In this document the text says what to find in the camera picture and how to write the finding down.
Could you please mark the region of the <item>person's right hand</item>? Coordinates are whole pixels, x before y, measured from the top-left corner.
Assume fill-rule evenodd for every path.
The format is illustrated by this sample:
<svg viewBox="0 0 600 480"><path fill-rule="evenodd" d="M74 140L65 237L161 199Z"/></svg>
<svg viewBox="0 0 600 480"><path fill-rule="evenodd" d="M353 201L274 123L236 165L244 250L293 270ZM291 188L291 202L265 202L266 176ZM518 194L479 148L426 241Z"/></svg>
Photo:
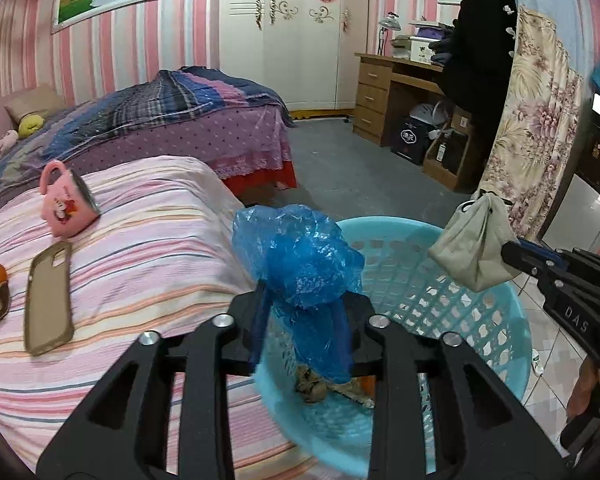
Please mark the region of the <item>person's right hand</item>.
<svg viewBox="0 0 600 480"><path fill-rule="evenodd" d="M596 386L600 386L600 370L591 358L586 358L580 366L578 380L567 404L568 420L584 413Z"/></svg>

